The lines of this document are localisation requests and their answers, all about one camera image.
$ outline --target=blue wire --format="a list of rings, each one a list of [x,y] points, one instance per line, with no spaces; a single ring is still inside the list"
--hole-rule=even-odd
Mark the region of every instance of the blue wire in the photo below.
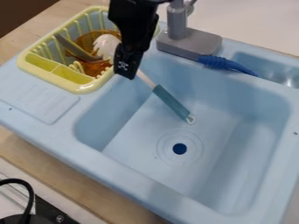
[[[200,56],[198,58],[198,62],[210,68],[234,70],[234,71],[242,72],[244,74],[250,74],[252,76],[258,77],[256,73],[245,68],[239,63],[218,56],[212,56],[212,55]]]

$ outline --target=dish rack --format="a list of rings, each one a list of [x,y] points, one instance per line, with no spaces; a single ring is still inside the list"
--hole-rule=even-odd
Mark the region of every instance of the dish rack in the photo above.
[[[53,36],[60,33],[74,41],[98,30],[117,31],[108,20],[108,7],[94,6],[77,14],[24,50],[17,58],[18,67],[44,81],[74,94],[87,94],[103,86],[113,75],[112,67],[105,67],[96,77],[84,73],[83,66],[74,57],[67,57],[66,49]]]

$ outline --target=white wall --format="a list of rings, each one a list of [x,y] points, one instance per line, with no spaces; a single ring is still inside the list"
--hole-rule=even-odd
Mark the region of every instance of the white wall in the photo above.
[[[160,6],[166,21],[166,6]],[[189,26],[299,55],[299,0],[198,0]]]

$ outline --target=black cable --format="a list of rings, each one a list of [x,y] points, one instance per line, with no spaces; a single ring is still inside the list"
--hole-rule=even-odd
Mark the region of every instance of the black cable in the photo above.
[[[18,224],[30,224],[30,218],[31,218],[30,212],[32,210],[33,202],[34,202],[33,188],[29,183],[19,178],[7,178],[4,180],[0,180],[0,186],[8,185],[8,184],[18,184],[24,186],[27,189],[29,193],[29,201],[27,204],[27,208],[24,210],[21,219],[18,221]]]

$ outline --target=faucet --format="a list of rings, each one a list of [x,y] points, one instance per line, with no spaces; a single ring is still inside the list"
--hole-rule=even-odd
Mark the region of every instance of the faucet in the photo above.
[[[187,18],[194,11],[197,0],[173,0],[167,7],[167,28],[156,40],[158,50],[189,60],[202,55],[214,55],[220,49],[222,38],[187,26]]]

